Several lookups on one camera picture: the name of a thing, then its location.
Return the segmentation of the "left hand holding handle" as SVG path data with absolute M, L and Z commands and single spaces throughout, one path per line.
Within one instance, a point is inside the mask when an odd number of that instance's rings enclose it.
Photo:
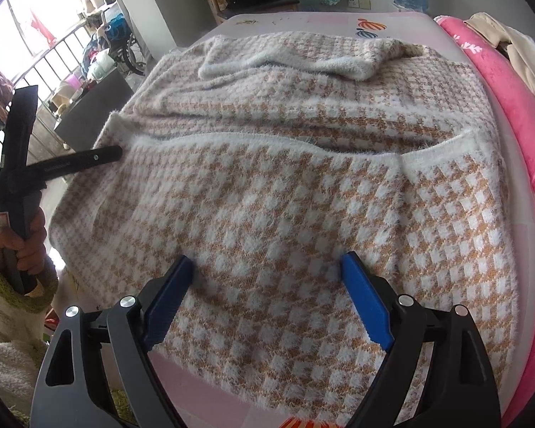
M 31 221 L 31 236 L 27 240 L 23 240 L 11 228 L 0 226 L 0 271 L 6 270 L 4 251 L 10 249 L 15 252 L 19 271 L 26 271 L 30 275 L 40 274 L 46 261 L 46 236 L 45 215 L 41 208 Z

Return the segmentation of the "left forearm fuzzy sleeve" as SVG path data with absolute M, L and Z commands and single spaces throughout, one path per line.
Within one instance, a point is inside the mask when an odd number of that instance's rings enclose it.
M 0 271 L 0 397 L 11 412 L 27 418 L 34 386 L 46 352 L 45 317 L 58 289 L 58 277 L 46 254 L 44 270 L 35 275 L 37 287 L 15 293 Z

